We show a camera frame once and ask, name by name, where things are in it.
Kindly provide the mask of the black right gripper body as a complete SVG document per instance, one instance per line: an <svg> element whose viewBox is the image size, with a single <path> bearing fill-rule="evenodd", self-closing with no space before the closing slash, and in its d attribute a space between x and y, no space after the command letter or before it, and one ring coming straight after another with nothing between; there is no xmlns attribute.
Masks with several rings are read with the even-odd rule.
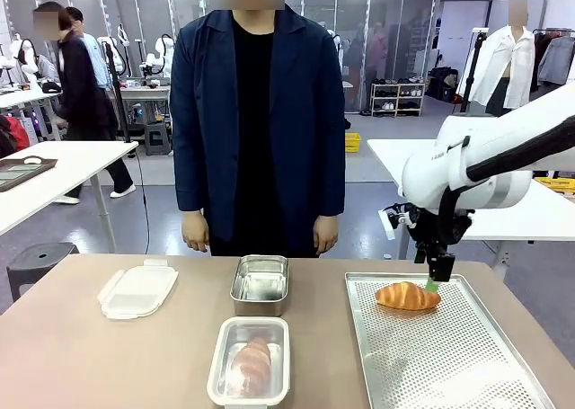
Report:
<svg viewBox="0 0 575 409"><path fill-rule="evenodd" d="M445 252L450 245L459 243L473 223L470 218L472 211L469 210L441 217L413 204L407 204L405 211L413 224L413 227L408 228L409 235L415 242L415 247L418 242L427 244L427 255Z"/></svg>

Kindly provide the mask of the person's left hand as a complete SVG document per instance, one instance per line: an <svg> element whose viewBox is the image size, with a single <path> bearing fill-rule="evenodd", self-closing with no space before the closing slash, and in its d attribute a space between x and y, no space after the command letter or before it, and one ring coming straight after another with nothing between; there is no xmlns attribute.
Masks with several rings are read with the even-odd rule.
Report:
<svg viewBox="0 0 575 409"><path fill-rule="evenodd" d="M314 248L316 255L329 252L337 243L338 217L319 216L314 222Z"/></svg>

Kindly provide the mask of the person's right hand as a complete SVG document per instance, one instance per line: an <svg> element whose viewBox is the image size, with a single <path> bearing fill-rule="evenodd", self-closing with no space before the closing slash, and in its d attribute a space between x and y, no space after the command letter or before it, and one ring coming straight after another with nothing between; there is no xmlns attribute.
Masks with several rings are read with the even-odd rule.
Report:
<svg viewBox="0 0 575 409"><path fill-rule="evenodd" d="M208 251L208 223L200 210L185 211L182 214L181 234L190 249L202 253Z"/></svg>

